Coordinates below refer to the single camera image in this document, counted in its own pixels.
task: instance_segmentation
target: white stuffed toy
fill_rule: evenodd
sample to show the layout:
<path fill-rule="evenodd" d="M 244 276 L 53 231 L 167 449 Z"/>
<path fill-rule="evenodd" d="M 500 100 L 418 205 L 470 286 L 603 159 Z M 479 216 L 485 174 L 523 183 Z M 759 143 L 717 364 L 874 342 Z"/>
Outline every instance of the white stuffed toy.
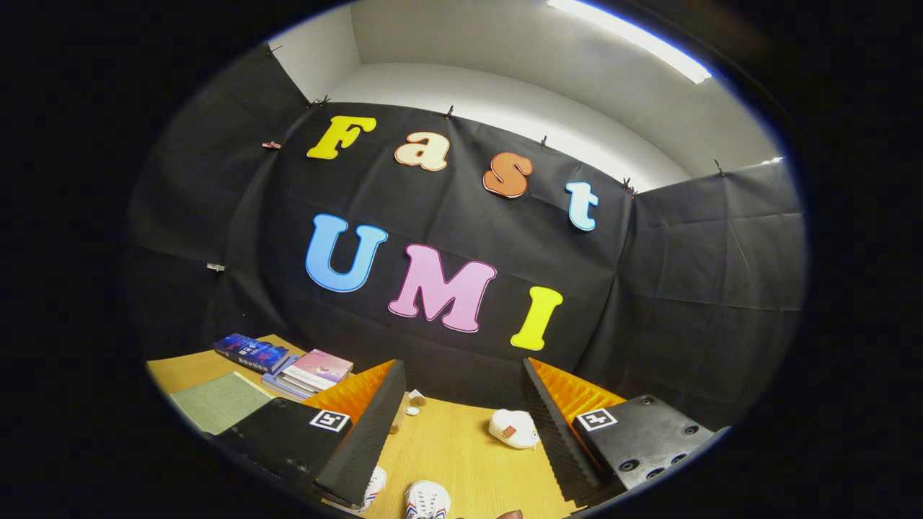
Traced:
<path fill-rule="evenodd" d="M 516 449 L 535 450 L 535 444 L 538 443 L 538 431 L 535 430 L 535 423 L 532 417 L 525 411 L 509 411 L 507 409 L 498 409 L 490 417 L 490 425 L 487 426 L 494 437 Z"/>

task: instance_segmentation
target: light blue letter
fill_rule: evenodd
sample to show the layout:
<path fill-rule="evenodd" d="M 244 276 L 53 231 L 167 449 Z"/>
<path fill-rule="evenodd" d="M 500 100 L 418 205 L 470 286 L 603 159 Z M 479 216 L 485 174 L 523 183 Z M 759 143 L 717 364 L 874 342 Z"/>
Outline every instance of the light blue letter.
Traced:
<path fill-rule="evenodd" d="M 564 188 L 570 193 L 570 221 L 582 231 L 596 228 L 596 220 L 590 218 L 590 205 L 599 203 L 599 198 L 590 192 L 586 182 L 568 182 Z"/>
<path fill-rule="evenodd" d="M 388 233 L 372 225 L 356 227 L 359 248 L 353 259 L 353 267 L 347 273 L 340 274 L 330 268 L 330 255 L 333 254 L 337 236 L 348 227 L 349 224 L 343 218 L 321 213 L 314 217 L 314 235 L 307 246 L 307 275 L 311 276 L 314 283 L 334 292 L 352 292 L 365 284 L 372 270 L 376 249 L 388 239 Z"/>

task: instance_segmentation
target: fluorescent light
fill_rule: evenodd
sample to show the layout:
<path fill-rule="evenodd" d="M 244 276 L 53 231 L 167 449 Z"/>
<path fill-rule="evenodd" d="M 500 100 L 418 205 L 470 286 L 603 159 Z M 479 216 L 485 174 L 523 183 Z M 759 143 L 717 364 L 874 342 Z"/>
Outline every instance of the fluorescent light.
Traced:
<path fill-rule="evenodd" d="M 587 6 L 576 0 L 548 0 L 548 5 L 583 18 L 603 29 L 611 30 L 629 42 L 657 56 L 697 85 L 712 76 L 708 70 L 705 70 L 704 66 L 699 65 L 694 59 L 683 54 L 669 43 L 605 11 Z"/>

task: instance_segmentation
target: white wall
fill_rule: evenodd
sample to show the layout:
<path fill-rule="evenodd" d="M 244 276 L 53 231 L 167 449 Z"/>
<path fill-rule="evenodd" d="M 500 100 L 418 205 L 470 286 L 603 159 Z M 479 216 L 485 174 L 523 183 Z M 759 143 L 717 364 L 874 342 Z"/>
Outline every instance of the white wall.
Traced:
<path fill-rule="evenodd" d="M 536 141 L 548 135 L 548 147 L 619 181 L 628 177 L 641 192 L 691 178 L 613 119 L 552 91 L 496 74 L 455 66 L 363 65 L 337 82 L 330 97 L 334 102 L 397 104 L 437 112 L 455 105 L 452 114 L 459 117 Z"/>
<path fill-rule="evenodd" d="M 282 46 L 274 52 L 276 59 L 309 101 L 323 99 L 344 75 L 362 65 L 349 4 L 281 32 L 269 44 L 270 49 Z"/>

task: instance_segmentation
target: letter u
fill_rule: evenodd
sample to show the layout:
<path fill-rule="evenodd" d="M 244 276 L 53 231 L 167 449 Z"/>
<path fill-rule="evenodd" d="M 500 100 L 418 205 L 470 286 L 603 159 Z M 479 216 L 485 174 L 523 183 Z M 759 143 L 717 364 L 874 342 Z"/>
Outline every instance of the letter u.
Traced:
<path fill-rule="evenodd" d="M 352 292 L 365 284 L 372 270 L 375 251 L 388 239 L 388 233 L 372 225 L 356 227 L 359 247 L 353 259 L 353 267 L 347 273 L 340 274 L 330 267 L 330 255 L 333 254 L 337 237 L 347 228 L 349 224 L 343 218 L 321 213 L 314 217 L 314 235 L 307 246 L 307 275 L 311 276 L 314 283 L 333 292 Z"/>

